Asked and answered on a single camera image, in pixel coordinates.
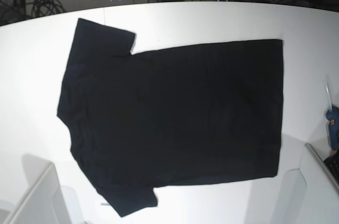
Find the black T-shirt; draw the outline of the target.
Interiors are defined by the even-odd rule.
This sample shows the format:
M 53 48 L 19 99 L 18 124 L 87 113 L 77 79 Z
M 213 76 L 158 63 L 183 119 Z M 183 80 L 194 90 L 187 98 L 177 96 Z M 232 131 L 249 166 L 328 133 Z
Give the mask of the black T-shirt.
M 135 38 L 79 19 L 57 109 L 73 158 L 119 216 L 157 206 L 156 187 L 277 175 L 281 39 L 133 55 Z

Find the blue glue gun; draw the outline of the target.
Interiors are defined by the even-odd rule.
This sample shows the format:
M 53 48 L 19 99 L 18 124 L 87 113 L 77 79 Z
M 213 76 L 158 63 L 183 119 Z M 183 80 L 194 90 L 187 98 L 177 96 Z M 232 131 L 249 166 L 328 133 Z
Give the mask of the blue glue gun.
M 328 144 L 336 154 L 338 152 L 338 107 L 334 105 L 328 81 L 324 80 L 328 109 L 325 112 L 328 130 Z

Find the black keyboard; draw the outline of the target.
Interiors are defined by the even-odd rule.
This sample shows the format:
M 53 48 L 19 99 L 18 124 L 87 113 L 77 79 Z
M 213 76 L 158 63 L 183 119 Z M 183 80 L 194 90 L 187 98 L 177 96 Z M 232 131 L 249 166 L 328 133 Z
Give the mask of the black keyboard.
M 332 155 L 325 159 L 324 161 L 325 165 L 333 175 L 334 179 L 339 182 L 339 156 L 338 153 L 335 155 Z

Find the white left bin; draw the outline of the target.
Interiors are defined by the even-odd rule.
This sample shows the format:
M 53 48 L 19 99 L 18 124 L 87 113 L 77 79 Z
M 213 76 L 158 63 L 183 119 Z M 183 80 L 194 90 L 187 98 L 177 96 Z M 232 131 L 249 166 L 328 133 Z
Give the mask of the white left bin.
M 60 185 L 52 161 L 25 154 L 22 166 L 28 187 L 16 204 L 1 200 L 1 223 L 85 223 L 75 190 Z

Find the white bin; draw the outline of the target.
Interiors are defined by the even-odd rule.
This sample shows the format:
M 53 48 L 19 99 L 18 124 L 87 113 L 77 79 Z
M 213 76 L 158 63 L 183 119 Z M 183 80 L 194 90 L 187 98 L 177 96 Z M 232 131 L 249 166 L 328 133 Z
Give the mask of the white bin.
M 85 223 L 75 190 L 60 185 L 52 161 L 25 154 L 22 166 L 28 187 L 16 204 L 1 200 L 1 223 Z
M 273 223 L 338 223 L 338 185 L 310 144 L 285 173 Z

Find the white right bin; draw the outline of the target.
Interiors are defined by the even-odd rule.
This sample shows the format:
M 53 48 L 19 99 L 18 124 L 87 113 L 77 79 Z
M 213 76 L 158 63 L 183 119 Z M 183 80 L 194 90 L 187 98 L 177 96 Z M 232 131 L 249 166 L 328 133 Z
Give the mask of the white right bin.
M 273 223 L 338 223 L 338 185 L 310 144 L 285 173 Z

